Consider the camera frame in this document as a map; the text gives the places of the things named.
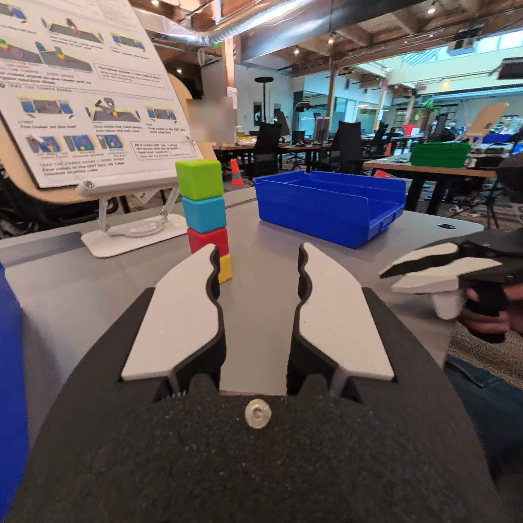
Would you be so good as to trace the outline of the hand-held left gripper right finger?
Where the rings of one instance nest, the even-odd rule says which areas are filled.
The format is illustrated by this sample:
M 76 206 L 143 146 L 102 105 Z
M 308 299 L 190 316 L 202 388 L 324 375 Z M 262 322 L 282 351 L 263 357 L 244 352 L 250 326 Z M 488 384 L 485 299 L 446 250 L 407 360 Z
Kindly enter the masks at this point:
M 392 365 L 357 279 L 310 242 L 299 246 L 297 269 L 291 376 L 392 381 Z

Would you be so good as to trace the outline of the wooden table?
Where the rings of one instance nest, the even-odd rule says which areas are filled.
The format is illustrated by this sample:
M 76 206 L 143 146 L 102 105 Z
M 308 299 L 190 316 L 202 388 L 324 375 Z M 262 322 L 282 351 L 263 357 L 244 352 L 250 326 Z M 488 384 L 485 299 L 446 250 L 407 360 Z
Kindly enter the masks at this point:
M 384 171 L 397 178 L 410 180 L 411 185 L 405 201 L 405 211 L 409 212 L 416 211 L 425 182 L 435 182 L 433 195 L 425 211 L 429 215 L 437 214 L 450 181 L 459 178 L 496 177 L 496 172 L 491 169 L 414 166 L 409 162 L 401 162 L 399 156 L 386 156 L 379 160 L 368 160 L 363 163 L 363 168 L 371 169 L 372 175 L 375 175 L 376 171 Z

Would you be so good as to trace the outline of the black office chair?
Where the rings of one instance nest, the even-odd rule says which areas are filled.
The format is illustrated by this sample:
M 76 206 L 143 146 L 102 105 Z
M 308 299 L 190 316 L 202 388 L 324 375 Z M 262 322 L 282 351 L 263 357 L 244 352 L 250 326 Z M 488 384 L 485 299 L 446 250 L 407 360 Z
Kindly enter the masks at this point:
M 258 131 L 250 164 L 250 177 L 257 178 L 278 173 L 279 140 L 281 125 L 263 123 Z
M 344 174 L 361 175 L 363 163 L 361 123 L 339 121 L 330 147 L 332 170 Z

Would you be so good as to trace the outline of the printed instruction sheet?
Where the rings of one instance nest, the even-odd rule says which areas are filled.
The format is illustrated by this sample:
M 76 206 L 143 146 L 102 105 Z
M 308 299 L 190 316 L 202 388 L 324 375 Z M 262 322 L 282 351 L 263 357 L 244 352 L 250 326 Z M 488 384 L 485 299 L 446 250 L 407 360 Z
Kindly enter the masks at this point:
M 40 189 L 176 180 L 202 158 L 128 1 L 1 1 L 1 120 Z

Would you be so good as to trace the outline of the grey desk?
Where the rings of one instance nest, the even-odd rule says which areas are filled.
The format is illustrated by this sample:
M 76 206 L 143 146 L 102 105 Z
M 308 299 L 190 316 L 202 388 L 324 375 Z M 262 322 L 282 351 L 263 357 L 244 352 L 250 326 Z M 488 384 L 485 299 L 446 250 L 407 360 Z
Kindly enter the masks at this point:
M 184 236 L 95 258 L 64 229 L 1 241 L 24 310 L 29 413 L 65 379 L 4 522 L 499 522 L 506 520 L 463 404 L 378 284 L 407 214 L 351 251 L 227 211 L 233 278 L 213 290 L 219 336 L 174 378 L 123 381 L 155 285 Z M 392 381 L 294 378 L 299 246 L 363 287 Z M 59 370 L 63 359 L 66 370 Z

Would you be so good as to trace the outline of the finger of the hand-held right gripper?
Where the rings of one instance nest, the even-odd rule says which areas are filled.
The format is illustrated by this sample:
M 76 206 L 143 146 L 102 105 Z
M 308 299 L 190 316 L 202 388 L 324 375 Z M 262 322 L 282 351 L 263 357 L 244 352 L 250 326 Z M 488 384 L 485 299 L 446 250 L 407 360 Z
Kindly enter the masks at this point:
M 448 265 L 408 273 L 392 284 L 391 289 L 400 293 L 457 291 L 461 275 L 500 265 L 495 259 L 457 259 Z
M 459 258 L 459 246 L 446 242 L 411 251 L 379 272 L 381 279 L 406 276 L 427 269 L 449 265 Z

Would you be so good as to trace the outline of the red cube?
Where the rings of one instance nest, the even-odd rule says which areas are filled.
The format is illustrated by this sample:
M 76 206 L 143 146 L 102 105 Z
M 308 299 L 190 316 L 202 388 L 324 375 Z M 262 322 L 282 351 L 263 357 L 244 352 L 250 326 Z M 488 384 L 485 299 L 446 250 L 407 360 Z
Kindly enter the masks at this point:
M 200 233 L 189 227 L 187 228 L 187 236 L 192 254 L 208 244 L 216 245 L 219 248 L 220 257 L 230 254 L 226 227 L 221 227 L 206 233 Z

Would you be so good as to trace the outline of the blue plastic bin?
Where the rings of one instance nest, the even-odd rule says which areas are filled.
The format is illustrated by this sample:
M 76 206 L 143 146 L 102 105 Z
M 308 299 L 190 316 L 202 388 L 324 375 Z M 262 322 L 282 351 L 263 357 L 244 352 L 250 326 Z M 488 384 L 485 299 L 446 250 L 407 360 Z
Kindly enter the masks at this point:
M 353 250 L 404 212 L 406 182 L 334 172 L 290 171 L 254 179 L 259 218 Z
M 1 265 L 1 520 L 10 510 L 29 457 L 23 366 L 23 311 Z

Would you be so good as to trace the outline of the cyan cube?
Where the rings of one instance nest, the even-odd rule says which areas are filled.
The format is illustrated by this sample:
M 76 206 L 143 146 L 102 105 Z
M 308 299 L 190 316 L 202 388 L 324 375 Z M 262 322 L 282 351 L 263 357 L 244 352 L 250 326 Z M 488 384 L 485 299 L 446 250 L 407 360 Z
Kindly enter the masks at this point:
M 205 200 L 182 198 L 187 226 L 200 234 L 226 227 L 226 203 L 222 196 Z

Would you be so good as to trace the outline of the person's right hand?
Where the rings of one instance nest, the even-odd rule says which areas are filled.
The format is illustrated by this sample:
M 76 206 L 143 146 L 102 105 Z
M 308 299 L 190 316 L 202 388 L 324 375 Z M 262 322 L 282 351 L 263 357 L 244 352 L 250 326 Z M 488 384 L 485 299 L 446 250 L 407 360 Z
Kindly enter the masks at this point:
M 504 285 L 503 289 L 510 301 L 507 310 L 497 317 L 488 317 L 464 308 L 458 322 L 472 334 L 505 335 L 513 331 L 522 336 L 522 283 Z

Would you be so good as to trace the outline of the person's blue jeans leg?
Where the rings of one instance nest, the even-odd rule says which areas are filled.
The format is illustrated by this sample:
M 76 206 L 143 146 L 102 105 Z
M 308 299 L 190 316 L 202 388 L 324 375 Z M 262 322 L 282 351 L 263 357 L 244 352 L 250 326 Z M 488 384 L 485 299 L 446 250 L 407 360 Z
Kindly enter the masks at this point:
M 495 484 L 522 474 L 522 390 L 454 356 L 447 356 L 443 370 L 474 425 Z

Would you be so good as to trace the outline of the ceiling projector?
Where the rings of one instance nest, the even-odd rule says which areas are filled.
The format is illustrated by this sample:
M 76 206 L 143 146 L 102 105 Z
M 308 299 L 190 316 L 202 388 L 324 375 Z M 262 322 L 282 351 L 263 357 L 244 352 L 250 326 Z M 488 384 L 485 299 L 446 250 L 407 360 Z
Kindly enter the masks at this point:
M 459 31 L 447 46 L 448 56 L 461 56 L 473 54 L 475 52 L 475 44 L 482 35 L 483 29 L 476 27 Z

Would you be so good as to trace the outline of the green cube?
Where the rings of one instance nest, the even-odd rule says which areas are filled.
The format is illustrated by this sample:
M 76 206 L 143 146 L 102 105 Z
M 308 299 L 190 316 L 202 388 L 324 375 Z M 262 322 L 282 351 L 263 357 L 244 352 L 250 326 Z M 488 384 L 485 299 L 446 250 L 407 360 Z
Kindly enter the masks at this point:
M 181 160 L 175 167 L 183 197 L 201 201 L 223 196 L 222 169 L 218 160 Z

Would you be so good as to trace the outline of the stack of green bins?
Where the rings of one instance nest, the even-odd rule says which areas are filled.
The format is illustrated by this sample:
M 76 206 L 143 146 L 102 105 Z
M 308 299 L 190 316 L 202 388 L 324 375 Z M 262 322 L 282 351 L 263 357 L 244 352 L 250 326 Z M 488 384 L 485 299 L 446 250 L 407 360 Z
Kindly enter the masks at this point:
M 417 144 L 409 162 L 412 166 L 462 168 L 471 149 L 470 144 L 461 142 Z

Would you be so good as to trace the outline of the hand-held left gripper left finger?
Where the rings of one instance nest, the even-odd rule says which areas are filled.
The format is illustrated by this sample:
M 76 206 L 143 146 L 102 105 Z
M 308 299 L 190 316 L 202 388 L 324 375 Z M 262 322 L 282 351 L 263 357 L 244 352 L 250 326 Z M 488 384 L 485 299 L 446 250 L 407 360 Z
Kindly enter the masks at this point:
M 184 363 L 219 336 L 219 248 L 208 244 L 155 285 L 122 369 L 123 381 L 174 378 Z

